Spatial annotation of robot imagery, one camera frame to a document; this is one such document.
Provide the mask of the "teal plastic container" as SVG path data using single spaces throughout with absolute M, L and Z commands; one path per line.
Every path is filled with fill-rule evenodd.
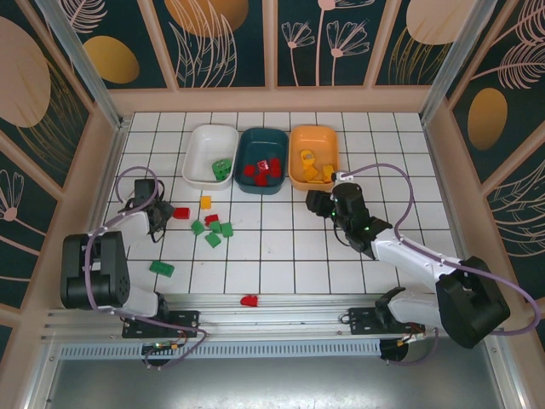
M 238 187 L 249 194 L 274 195 L 278 193 L 284 183 L 285 171 L 288 158 L 289 138 L 282 130 L 272 128 L 251 128 L 246 130 L 240 137 L 236 160 L 233 170 L 233 178 Z M 270 171 L 263 173 L 267 175 L 268 186 L 257 187 L 254 177 L 260 172 L 256 164 L 261 160 L 279 158 L 281 161 L 282 176 L 273 178 Z M 252 177 L 244 175 L 244 167 L 247 164 L 255 166 L 255 175 Z

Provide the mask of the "white plastic container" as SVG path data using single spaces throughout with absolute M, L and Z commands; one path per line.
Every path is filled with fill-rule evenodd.
M 221 191 L 228 188 L 238 149 L 239 133 L 227 125 L 206 124 L 191 134 L 182 177 L 190 187 L 203 191 Z M 222 158 L 232 160 L 229 177 L 225 181 L 215 179 L 212 164 Z

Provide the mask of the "grey metal sheet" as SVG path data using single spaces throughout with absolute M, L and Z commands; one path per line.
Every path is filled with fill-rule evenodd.
M 387 366 L 370 357 L 63 361 L 47 409 L 508 409 L 479 354 Z

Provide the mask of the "orange plastic container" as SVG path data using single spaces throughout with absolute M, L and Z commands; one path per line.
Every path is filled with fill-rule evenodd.
M 313 167 L 319 174 L 315 180 L 323 180 L 322 168 L 332 165 L 335 172 L 339 170 L 339 142 L 337 133 L 330 127 L 322 125 L 300 125 L 290 132 L 288 174 L 294 189 L 298 191 L 329 191 L 334 182 L 311 184 L 303 179 L 304 168 L 301 163 L 301 150 L 313 152 L 316 160 Z

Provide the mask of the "small circuit board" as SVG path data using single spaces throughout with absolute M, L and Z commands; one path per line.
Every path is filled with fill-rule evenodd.
M 141 347 L 141 355 L 172 355 L 181 345 L 176 342 L 149 343 Z

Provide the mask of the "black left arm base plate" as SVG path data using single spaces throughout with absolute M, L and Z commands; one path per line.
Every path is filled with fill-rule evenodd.
M 198 311 L 170 311 L 164 317 L 153 317 L 169 325 L 197 328 L 199 324 Z M 141 320 L 124 320 L 122 338 L 126 339 L 151 339 L 151 338 L 177 338 L 180 333 L 174 328 L 160 325 L 152 325 Z

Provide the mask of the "aluminium mounting rail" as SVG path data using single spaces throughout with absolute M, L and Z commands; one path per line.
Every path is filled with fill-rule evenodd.
M 168 295 L 173 310 L 197 310 L 199 327 L 210 341 L 280 341 L 343 339 L 350 336 L 339 317 L 350 308 L 370 308 L 376 294 L 265 294 L 258 306 L 240 304 L 236 294 Z M 66 343 L 120 343 L 123 323 L 117 316 L 75 309 L 48 312 L 41 339 Z

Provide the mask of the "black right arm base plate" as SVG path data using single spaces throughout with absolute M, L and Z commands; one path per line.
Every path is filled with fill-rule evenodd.
M 410 335 L 427 332 L 424 325 L 400 323 L 396 320 L 384 324 L 376 316 L 373 308 L 350 308 L 347 317 L 352 335 Z

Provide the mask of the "aluminium frame post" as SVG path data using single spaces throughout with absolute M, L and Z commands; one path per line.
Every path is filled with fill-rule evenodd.
M 420 111 L 420 120 L 423 129 L 426 129 L 435 113 L 438 111 L 446 92 L 454 82 L 457 73 L 468 58 L 477 43 L 480 33 L 490 19 L 497 0 L 476 0 L 474 6 L 464 20 L 461 30 L 457 34 L 444 62 L 439 68 L 427 98 Z
M 91 95 L 101 111 L 105 114 L 110 125 L 119 130 L 123 117 L 118 112 L 106 86 L 95 70 L 92 61 L 84 50 L 77 34 L 71 28 L 68 19 L 57 0 L 35 0 L 45 20 L 50 24 L 53 33 L 60 44 L 72 59 L 76 70 L 89 89 Z

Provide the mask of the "aluminium table side rail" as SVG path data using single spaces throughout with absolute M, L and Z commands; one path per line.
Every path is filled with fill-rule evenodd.
M 93 118 L 85 130 L 78 163 L 83 166 L 77 181 L 83 183 L 81 194 L 88 200 L 84 232 L 96 230 L 103 222 L 126 142 L 127 130 L 112 126 L 107 120 Z
M 469 238 L 470 211 L 476 199 L 475 174 L 460 131 L 449 115 L 430 120 L 425 126 L 433 165 L 439 174 L 439 187 L 447 204 L 447 218 L 454 230 L 458 256 L 468 259 L 472 254 Z

